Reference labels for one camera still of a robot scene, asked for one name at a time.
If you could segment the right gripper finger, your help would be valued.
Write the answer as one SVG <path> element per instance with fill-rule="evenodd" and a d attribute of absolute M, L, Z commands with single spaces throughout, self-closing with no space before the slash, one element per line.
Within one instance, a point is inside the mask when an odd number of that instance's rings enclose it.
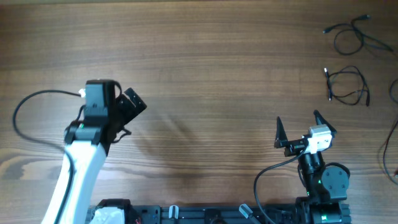
<path fill-rule="evenodd" d="M 317 125 L 325 124 L 327 125 L 332 134 L 337 133 L 336 129 L 320 114 L 318 110 L 315 110 L 313 114 L 315 116 L 315 122 Z"/>
<path fill-rule="evenodd" d="M 276 124 L 277 124 L 277 127 L 276 127 L 274 147 L 275 148 L 286 147 L 288 145 L 289 140 L 285 133 L 285 129 L 282 124 L 282 120 L 279 116 L 277 117 Z"/>

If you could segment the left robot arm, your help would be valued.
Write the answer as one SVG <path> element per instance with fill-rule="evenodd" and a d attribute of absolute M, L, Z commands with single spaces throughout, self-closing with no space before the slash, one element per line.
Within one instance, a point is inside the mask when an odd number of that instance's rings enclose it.
<path fill-rule="evenodd" d="M 114 80 L 88 80 L 83 120 L 65 130 L 65 155 L 43 223 L 84 223 L 109 148 L 130 134 L 125 126 L 147 106 L 132 89 L 116 93 Z"/>

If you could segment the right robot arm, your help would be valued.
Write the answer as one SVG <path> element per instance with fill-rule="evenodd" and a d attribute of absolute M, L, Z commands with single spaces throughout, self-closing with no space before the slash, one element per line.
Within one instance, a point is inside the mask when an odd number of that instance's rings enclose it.
<path fill-rule="evenodd" d="M 274 147 L 284 148 L 284 156 L 298 160 L 299 178 L 307 191 L 294 204 L 276 205 L 269 209 L 276 223 L 324 224 L 351 223 L 347 199 L 350 171 L 337 162 L 325 163 L 322 152 L 332 147 L 336 129 L 317 111 L 316 125 L 300 139 L 289 141 L 282 120 L 277 118 Z"/>

